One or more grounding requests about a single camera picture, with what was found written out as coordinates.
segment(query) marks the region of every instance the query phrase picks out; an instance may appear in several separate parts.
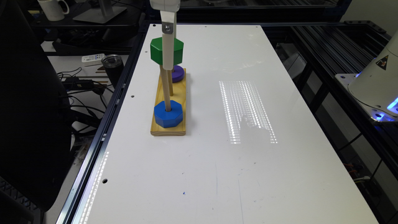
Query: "desk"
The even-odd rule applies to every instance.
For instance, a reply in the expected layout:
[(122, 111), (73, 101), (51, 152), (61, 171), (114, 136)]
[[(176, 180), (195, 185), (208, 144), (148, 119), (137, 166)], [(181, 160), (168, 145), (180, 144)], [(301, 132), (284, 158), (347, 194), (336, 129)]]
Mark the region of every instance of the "desk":
[(177, 30), (187, 135), (150, 135), (150, 26), (73, 223), (377, 223), (260, 26)]

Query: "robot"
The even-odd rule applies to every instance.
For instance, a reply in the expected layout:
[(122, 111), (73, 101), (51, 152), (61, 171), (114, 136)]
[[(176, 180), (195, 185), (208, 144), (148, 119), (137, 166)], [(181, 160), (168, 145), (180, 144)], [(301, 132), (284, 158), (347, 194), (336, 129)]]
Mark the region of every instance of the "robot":
[(398, 32), (359, 74), (337, 74), (336, 79), (378, 123), (398, 122)]

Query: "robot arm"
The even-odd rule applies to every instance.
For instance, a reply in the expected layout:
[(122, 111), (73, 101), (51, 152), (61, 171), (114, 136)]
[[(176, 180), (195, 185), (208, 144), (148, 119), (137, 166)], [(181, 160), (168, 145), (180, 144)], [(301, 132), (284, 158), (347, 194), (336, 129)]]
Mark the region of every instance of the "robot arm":
[(172, 70), (174, 67), (174, 38), (176, 12), (180, 9), (180, 0), (150, 0), (153, 9), (160, 10), (162, 18), (163, 68)]

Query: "blue light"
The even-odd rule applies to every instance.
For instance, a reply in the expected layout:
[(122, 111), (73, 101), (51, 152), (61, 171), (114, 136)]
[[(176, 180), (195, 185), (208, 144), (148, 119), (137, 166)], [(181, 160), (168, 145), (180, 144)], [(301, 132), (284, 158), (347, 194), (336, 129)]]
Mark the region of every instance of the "blue light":
[(380, 120), (381, 120), (381, 118), (383, 118), (383, 117), (384, 117), (384, 115), (385, 115), (385, 114), (382, 114), (380, 117), (377, 117), (377, 118), (376, 118), (376, 120), (380, 121)]
[(393, 107), (395, 107), (397, 103), (398, 103), (398, 98), (396, 98), (396, 100), (394, 100), (394, 102), (392, 102), (392, 103), (387, 107), (387, 109), (391, 111), (391, 109), (392, 109)]

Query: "purple block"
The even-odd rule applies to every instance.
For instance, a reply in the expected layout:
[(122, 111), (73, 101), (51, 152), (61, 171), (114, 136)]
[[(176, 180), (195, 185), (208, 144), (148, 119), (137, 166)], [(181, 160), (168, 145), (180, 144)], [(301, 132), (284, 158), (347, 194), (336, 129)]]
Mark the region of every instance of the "purple block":
[(181, 81), (184, 75), (184, 69), (178, 65), (174, 65), (174, 72), (172, 73), (173, 83)]

